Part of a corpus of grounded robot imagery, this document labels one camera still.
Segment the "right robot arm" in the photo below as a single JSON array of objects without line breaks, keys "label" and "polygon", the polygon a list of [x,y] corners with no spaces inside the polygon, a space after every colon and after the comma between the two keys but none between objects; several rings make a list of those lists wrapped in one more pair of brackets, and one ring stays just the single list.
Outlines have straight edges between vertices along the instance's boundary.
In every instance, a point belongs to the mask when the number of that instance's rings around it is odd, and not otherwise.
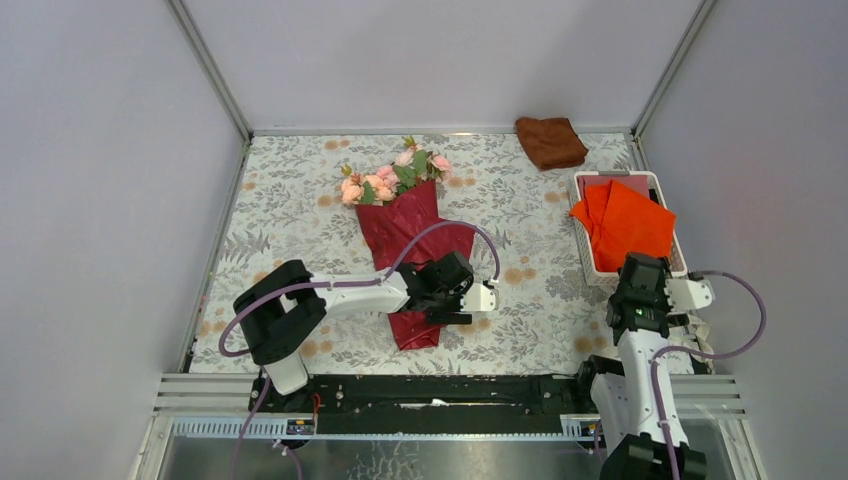
[{"label": "right robot arm", "polygon": [[703,281],[674,278],[668,263],[629,253],[607,303],[614,359],[592,355],[578,371],[575,402],[599,412],[603,479],[704,479],[704,453],[694,450],[681,425],[667,360],[670,330],[685,326],[688,312],[705,308],[714,294]]}]

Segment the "pink fake flower bouquet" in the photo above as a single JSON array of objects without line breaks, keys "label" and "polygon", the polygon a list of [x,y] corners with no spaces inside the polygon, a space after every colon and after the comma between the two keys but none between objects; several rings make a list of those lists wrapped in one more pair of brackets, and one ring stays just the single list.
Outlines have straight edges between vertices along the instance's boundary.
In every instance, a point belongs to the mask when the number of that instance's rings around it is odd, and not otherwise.
[{"label": "pink fake flower bouquet", "polygon": [[404,149],[389,164],[372,173],[357,172],[348,164],[340,168],[343,180],[339,191],[343,204],[388,205],[426,182],[449,179],[453,166],[447,156],[427,150],[412,135],[402,140]]}]

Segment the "cream printed ribbon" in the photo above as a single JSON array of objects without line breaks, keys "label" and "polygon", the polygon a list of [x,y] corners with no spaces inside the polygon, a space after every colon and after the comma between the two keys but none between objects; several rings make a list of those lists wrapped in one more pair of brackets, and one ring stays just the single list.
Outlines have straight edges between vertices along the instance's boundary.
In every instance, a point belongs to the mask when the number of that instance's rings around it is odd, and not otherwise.
[{"label": "cream printed ribbon", "polygon": [[713,359],[706,354],[714,354],[714,348],[710,345],[708,337],[710,326],[694,313],[687,313],[688,324],[685,326],[686,334],[683,346],[689,350],[689,355],[696,361],[713,365]]}]

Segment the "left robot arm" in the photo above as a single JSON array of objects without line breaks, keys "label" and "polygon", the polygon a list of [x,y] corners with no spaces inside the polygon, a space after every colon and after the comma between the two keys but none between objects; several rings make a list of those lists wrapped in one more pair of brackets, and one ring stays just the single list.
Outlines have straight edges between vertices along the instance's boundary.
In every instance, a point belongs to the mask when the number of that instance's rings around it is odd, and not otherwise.
[{"label": "left robot arm", "polygon": [[327,318],[361,313],[421,313],[428,325],[468,324],[497,305],[489,282],[475,280],[468,261],[450,252],[436,261],[400,263],[366,274],[317,275],[291,260],[241,294],[236,320],[254,364],[272,385],[272,398],[288,411],[309,401],[302,343]]}]

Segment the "dark red wrapping paper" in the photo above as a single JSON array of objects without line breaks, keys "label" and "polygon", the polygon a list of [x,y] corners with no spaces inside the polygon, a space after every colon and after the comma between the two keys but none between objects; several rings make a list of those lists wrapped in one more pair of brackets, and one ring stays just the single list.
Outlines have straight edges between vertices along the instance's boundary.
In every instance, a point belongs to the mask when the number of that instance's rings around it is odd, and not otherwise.
[{"label": "dark red wrapping paper", "polygon": [[[404,260],[418,268],[452,252],[465,258],[471,255],[475,232],[464,226],[440,227],[415,245],[410,244],[426,228],[443,221],[433,181],[408,190],[386,205],[357,205],[354,211],[377,270],[392,266],[405,249],[409,251]],[[390,314],[388,321],[401,351],[436,347],[439,343],[441,327],[429,325],[423,313]]]}]

